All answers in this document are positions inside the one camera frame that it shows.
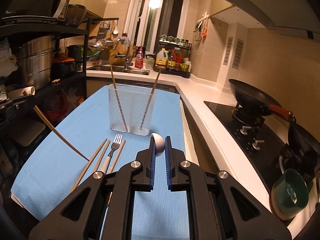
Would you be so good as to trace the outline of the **white ceramic spoon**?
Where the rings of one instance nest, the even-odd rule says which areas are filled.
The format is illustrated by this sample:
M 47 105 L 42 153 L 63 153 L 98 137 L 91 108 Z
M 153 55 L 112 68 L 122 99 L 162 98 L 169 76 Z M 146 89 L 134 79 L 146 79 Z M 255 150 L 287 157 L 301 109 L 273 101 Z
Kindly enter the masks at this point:
M 152 133 L 151 137 L 155 141 L 156 156 L 159 157 L 165 150 L 165 140 L 157 133 Z

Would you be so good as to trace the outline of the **wooden chopstick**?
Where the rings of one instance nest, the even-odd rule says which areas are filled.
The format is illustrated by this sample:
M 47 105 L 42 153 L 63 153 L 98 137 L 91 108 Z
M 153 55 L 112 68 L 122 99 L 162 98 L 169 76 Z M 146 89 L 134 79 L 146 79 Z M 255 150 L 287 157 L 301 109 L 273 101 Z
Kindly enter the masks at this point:
M 93 169 L 93 172 L 96 172 L 98 170 L 98 168 L 100 166 L 100 163 L 101 163 L 101 161 L 102 161 L 102 159 L 103 159 L 103 157 L 105 155 L 105 152 L 106 152 L 109 144 L 110 144 L 110 140 L 107 140 L 106 145 L 104 146 L 104 148 L 103 148 L 103 150 L 102 150 L 102 152 L 101 152 L 101 154 L 100 154 L 100 156 L 99 156 L 99 158 L 97 160 L 97 163 L 96 163 L 96 165 L 95 165 L 95 167 Z
M 33 110 L 41 118 L 41 120 L 51 129 L 51 131 L 54 132 L 69 148 L 71 148 L 74 152 L 76 152 L 78 155 L 80 155 L 86 161 L 89 161 L 89 159 L 85 155 L 83 155 L 77 148 L 75 148 L 65 137 L 63 137 L 56 130 L 56 128 L 49 122 L 49 120 L 45 117 L 45 115 L 40 111 L 40 109 L 36 105 L 34 106 Z
M 93 153 L 93 155 L 91 156 L 89 162 L 84 166 L 83 170 L 81 171 L 80 175 L 78 176 L 77 180 L 75 181 L 74 185 L 71 188 L 70 192 L 73 192 L 77 186 L 79 185 L 80 181 L 82 180 L 83 176 L 85 175 L 85 173 L 87 172 L 88 168 L 90 167 L 90 165 L 92 164 L 93 160 L 96 158 L 96 156 L 98 155 L 98 153 L 100 152 L 100 150 L 102 149 L 102 147 L 104 146 L 105 142 L 107 142 L 107 139 L 104 139 L 103 142 L 98 146 L 98 148 L 95 150 L 95 152 Z
M 115 166 L 116 166 L 116 164 L 117 164 L 117 161 L 118 161 L 118 159 L 119 159 L 119 156 L 120 156 L 120 154 L 121 154 L 121 152 L 122 152 L 122 150 L 123 150 L 123 147 L 124 147 L 124 145 L 125 145 L 125 142 L 126 142 L 126 140 L 123 140 L 123 141 L 121 142 L 121 144 L 120 144 L 120 146 L 119 146 L 119 149 L 118 149 L 118 151 L 117 151 L 117 153 L 116 153 L 115 159 L 114 159 L 114 161 L 113 161 L 113 163 L 112 163 L 112 165 L 111 165 L 111 168 L 110 168 L 110 170 L 108 171 L 108 173 L 113 173 L 114 168 L 115 168 Z

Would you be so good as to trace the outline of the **wooden chopstick beside fork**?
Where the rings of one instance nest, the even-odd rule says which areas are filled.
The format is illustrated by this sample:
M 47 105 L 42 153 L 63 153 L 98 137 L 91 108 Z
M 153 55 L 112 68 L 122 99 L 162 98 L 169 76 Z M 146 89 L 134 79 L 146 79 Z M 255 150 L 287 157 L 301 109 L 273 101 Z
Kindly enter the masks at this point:
M 122 152 L 122 150 L 123 150 L 123 147 L 124 147 L 124 145 L 125 145 L 125 142 L 126 142 L 126 140 L 123 140 L 123 141 L 121 142 L 121 144 L 120 144 L 120 146 L 119 146 L 119 149 L 118 149 L 118 151 L 117 151 L 117 153 L 116 153 L 115 159 L 114 159 L 114 161 L 113 161 L 113 163 L 112 163 L 112 165 L 111 165 L 111 168 L 110 168 L 110 170 L 108 171 L 108 173 L 113 173 L 114 168 L 115 168 L 115 166 L 116 166 L 116 164 L 117 164 L 117 161 L 118 161 L 118 159 L 119 159 L 119 156 L 120 156 L 120 154 L 121 154 L 121 152 Z

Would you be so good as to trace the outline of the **stainless steel pot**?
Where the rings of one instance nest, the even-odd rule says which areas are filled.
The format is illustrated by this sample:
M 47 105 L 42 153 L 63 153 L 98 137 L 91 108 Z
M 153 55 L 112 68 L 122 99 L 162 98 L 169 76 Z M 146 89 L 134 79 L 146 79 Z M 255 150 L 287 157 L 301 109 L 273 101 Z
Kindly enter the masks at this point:
M 17 65 L 22 85 L 36 90 L 50 83 L 50 68 L 55 49 L 55 36 L 43 36 L 22 45 Z

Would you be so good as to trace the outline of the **clear plastic utensil holder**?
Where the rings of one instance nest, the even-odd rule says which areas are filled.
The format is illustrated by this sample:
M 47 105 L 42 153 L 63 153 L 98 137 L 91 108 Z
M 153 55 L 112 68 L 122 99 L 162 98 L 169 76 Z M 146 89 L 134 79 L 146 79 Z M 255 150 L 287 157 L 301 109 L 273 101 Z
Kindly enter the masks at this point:
M 153 94 L 143 128 L 140 130 L 140 124 L 152 89 L 117 84 L 117 90 L 128 128 L 127 133 L 143 136 L 149 135 L 156 91 Z M 108 105 L 110 129 L 126 133 L 113 85 L 108 86 Z

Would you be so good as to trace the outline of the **chopstick in holder right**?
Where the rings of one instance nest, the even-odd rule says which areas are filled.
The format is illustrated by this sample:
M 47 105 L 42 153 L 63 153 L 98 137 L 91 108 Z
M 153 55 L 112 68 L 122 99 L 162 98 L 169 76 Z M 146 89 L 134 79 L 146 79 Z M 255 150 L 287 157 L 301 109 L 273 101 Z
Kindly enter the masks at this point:
M 149 109 L 149 106 L 150 106 L 150 103 L 151 103 L 153 94 L 154 94 L 154 92 L 155 92 L 155 89 L 156 89 L 156 86 L 157 86 L 157 82 L 158 82 L 158 80 L 159 80 L 159 76 L 160 76 L 161 72 L 162 72 L 162 69 L 159 69 L 159 72 L 158 72 L 157 77 L 156 77 L 156 79 L 155 79 L 155 82 L 154 82 L 154 84 L 153 84 L 151 93 L 150 93 L 150 95 L 149 95 L 149 99 L 148 99 L 147 104 L 146 104 L 145 112 L 144 112 L 144 115 L 143 115 L 143 118 L 142 118 L 142 122 L 141 122 L 141 124 L 140 124 L 140 130 L 143 128 L 143 125 L 144 125 L 146 116 L 147 116 L 147 114 L 148 114 L 148 109 Z

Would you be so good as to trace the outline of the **chopstick in holder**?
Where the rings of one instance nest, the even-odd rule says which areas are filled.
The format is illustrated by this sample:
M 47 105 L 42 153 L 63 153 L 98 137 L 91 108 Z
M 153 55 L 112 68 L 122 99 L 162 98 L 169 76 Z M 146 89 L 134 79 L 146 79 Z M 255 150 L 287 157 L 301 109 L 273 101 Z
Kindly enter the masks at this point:
M 160 76 L 161 72 L 162 72 L 162 69 L 159 69 L 159 72 L 158 72 L 157 77 L 156 77 L 156 79 L 155 79 L 155 82 L 154 82 L 154 84 L 153 84 L 151 93 L 150 93 L 150 95 L 149 95 L 149 99 L 148 99 L 147 104 L 146 104 L 145 112 L 144 112 L 144 115 L 143 115 L 143 118 L 142 118 L 142 122 L 141 122 L 141 124 L 140 124 L 140 130 L 143 128 L 143 125 L 144 125 L 146 116 L 147 116 L 147 114 L 148 114 L 148 109 L 149 109 L 149 106 L 150 106 L 150 103 L 151 103 L 153 94 L 154 94 L 154 92 L 155 92 L 155 89 L 156 89 L 156 86 L 157 86 L 157 82 L 158 82 L 158 80 L 159 80 L 159 76 Z
M 116 95 L 116 99 L 117 99 L 118 107 L 119 107 L 119 110 L 120 110 L 121 118 L 123 120 L 125 131 L 128 132 L 127 124 L 126 124 L 126 121 L 125 121 L 125 116 L 124 116 L 124 113 L 123 113 L 123 109 L 122 109 L 121 102 L 120 102 L 120 97 L 119 97 L 118 90 L 117 90 L 116 80 L 114 78 L 113 67 L 112 67 L 111 63 L 110 63 L 110 71 L 111 71 L 114 92 L 115 92 L 115 95 Z

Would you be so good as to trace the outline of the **blue table mat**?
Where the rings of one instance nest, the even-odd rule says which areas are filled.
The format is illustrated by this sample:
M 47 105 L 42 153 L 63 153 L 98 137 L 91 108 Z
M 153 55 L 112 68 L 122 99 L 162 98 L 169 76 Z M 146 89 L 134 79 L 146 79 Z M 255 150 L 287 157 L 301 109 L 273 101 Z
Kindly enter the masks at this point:
M 57 126 L 57 130 L 88 159 L 104 139 L 113 140 L 116 133 L 110 129 L 108 88 L 92 94 Z M 11 188 L 16 198 L 12 220 L 21 232 L 28 235 L 70 193 L 87 163 L 54 133 L 40 143 Z M 82 180 L 93 168 L 91 164 Z M 153 190 L 135 195 L 132 238 L 189 238 L 186 193 L 168 189 L 163 154 L 156 159 Z

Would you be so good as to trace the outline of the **chrome sink faucet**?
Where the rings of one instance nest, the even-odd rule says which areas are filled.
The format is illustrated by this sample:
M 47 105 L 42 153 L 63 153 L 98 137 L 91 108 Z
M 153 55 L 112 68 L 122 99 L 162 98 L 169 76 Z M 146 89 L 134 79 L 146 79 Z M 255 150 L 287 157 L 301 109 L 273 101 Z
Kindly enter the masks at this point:
M 113 50 L 116 52 L 115 58 L 119 58 L 125 61 L 124 69 L 128 70 L 131 66 L 133 66 L 132 55 L 133 55 L 133 47 L 131 46 L 131 42 L 127 36 L 121 36 L 116 40 L 113 45 Z

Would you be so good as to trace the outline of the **red dish soap bottle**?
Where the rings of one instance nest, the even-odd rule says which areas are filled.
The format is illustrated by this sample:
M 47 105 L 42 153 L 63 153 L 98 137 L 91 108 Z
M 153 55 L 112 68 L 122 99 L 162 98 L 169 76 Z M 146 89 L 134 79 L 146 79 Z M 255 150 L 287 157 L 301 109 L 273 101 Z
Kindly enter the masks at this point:
M 135 68 L 142 69 L 143 60 L 144 60 L 143 47 L 139 47 L 139 50 L 136 55 L 136 60 L 135 60 Z

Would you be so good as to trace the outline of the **glass jar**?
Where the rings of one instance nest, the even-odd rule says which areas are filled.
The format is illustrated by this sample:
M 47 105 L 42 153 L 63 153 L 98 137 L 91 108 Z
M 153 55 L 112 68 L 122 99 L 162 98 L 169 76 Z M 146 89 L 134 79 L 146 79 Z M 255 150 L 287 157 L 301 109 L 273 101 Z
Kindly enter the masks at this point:
M 146 69 L 153 69 L 153 66 L 155 64 L 155 56 L 153 54 L 147 54 L 145 62 L 146 62 L 146 65 L 145 65 Z

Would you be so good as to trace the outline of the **wooden cutting board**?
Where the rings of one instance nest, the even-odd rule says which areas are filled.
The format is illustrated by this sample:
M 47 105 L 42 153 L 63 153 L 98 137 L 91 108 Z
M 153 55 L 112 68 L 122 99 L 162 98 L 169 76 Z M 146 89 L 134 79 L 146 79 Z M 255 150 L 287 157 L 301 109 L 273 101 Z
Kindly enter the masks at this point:
M 125 46 L 121 42 L 118 42 L 115 49 L 110 50 L 109 62 L 115 66 L 124 66 L 126 57 L 129 57 L 129 62 L 132 61 L 133 57 L 133 46 Z

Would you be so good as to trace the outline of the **hanging utensil rack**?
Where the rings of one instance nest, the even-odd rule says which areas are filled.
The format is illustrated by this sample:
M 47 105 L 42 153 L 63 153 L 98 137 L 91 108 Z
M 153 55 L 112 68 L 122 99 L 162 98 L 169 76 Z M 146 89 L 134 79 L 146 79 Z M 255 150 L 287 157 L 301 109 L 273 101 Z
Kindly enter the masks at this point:
M 209 18 L 210 16 L 206 15 L 196 22 L 195 30 L 193 31 L 195 35 L 195 41 L 201 41 L 207 37 Z

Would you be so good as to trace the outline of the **white handled fork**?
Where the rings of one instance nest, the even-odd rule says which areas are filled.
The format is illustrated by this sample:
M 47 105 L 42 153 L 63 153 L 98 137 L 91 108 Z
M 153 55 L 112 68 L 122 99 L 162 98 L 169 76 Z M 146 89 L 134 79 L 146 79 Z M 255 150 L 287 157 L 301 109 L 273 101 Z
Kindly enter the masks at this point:
M 122 142 L 122 138 L 123 138 L 123 135 L 120 134 L 120 133 L 117 133 L 113 142 L 112 142 L 112 145 L 111 145 L 111 150 L 110 152 L 108 153 L 105 161 L 103 162 L 103 165 L 102 167 L 100 168 L 99 171 L 103 172 L 104 174 L 107 174 L 107 170 L 108 170 L 108 167 L 109 167 L 109 164 L 110 164 L 110 161 L 112 159 L 112 156 L 113 156 L 113 153 L 119 149 L 120 147 L 120 144 Z

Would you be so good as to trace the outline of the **window with white frame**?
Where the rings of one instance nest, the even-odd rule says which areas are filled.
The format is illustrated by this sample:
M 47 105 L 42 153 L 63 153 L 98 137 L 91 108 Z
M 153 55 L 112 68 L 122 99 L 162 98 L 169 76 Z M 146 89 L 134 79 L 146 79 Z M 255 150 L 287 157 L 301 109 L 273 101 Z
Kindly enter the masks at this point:
M 130 0 L 124 24 L 134 46 L 156 53 L 161 35 L 182 37 L 190 0 Z

